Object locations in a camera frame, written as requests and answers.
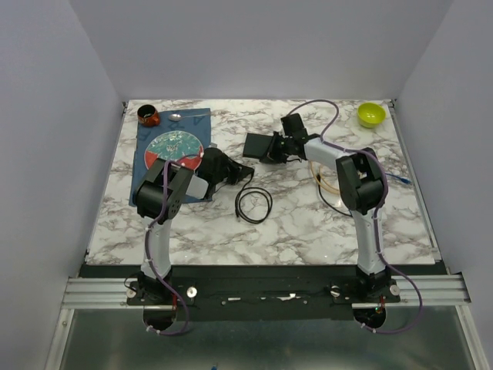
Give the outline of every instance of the marble table top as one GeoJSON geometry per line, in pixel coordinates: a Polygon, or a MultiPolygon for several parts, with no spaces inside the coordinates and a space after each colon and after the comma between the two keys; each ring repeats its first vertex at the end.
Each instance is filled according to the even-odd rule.
{"type": "MultiPolygon", "coordinates": [[[[152,104],[159,111],[210,108],[212,142],[232,159],[255,167],[251,185],[273,195],[273,209],[262,224],[237,219],[234,197],[242,184],[226,186],[208,203],[184,204],[173,220],[170,241],[174,264],[356,264],[354,222],[320,201],[307,162],[264,165],[241,156],[247,132],[281,130],[280,117],[300,100],[133,100],[129,102],[109,174],[96,228],[86,258],[89,264],[141,264],[144,223],[129,205],[137,109],[152,104]]],[[[339,100],[340,115],[326,138],[350,148],[372,147],[387,172],[408,177],[387,104],[386,120],[376,129],[357,123],[361,101],[339,100]]],[[[335,109],[316,103],[300,109],[309,133],[320,133],[335,109]]],[[[327,179],[337,185],[335,173],[327,179]]],[[[384,253],[391,264],[433,264],[431,239],[424,225],[414,188],[389,179],[383,210],[384,253]]],[[[338,196],[325,193],[344,210],[338,196]]],[[[253,218],[265,212],[262,198],[245,199],[253,218]]]]}

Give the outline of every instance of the green bowl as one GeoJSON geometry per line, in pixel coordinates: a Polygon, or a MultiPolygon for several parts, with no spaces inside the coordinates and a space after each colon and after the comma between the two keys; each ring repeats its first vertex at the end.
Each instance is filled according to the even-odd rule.
{"type": "Polygon", "coordinates": [[[385,116],[385,109],[375,103],[363,103],[357,108],[357,121],[368,129],[380,125],[385,116]]]}

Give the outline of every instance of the silver spoon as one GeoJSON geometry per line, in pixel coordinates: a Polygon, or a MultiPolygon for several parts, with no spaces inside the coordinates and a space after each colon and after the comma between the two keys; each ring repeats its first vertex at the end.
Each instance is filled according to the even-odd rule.
{"type": "Polygon", "coordinates": [[[208,112],[208,113],[203,113],[203,114],[195,114],[193,116],[182,116],[181,114],[179,113],[173,113],[173,114],[170,114],[168,116],[168,119],[170,121],[173,121],[173,122],[179,122],[181,121],[183,118],[190,118],[190,117],[201,117],[201,116],[209,116],[211,114],[211,112],[208,112]]]}

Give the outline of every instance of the blue placemat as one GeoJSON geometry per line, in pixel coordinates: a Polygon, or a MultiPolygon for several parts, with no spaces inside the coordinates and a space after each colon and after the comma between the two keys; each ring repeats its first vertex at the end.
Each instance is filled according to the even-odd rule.
{"type": "MultiPolygon", "coordinates": [[[[129,204],[132,202],[133,191],[144,177],[156,158],[178,160],[187,154],[199,153],[210,145],[210,116],[182,118],[179,122],[168,119],[172,113],[183,117],[210,113],[210,109],[183,109],[160,112],[161,123],[156,127],[144,127],[139,124],[137,129],[137,146],[133,156],[132,188],[129,204]]],[[[196,169],[200,158],[184,160],[188,167],[196,169]]],[[[186,197],[184,203],[199,202],[193,197],[186,197]]]]}

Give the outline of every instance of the cup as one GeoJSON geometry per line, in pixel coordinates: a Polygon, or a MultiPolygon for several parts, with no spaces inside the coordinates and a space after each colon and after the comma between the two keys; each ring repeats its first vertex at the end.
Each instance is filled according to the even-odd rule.
{"type": "Polygon", "coordinates": [[[145,127],[154,127],[161,123],[157,109],[150,104],[141,106],[137,110],[137,117],[139,118],[139,123],[145,127]]]}

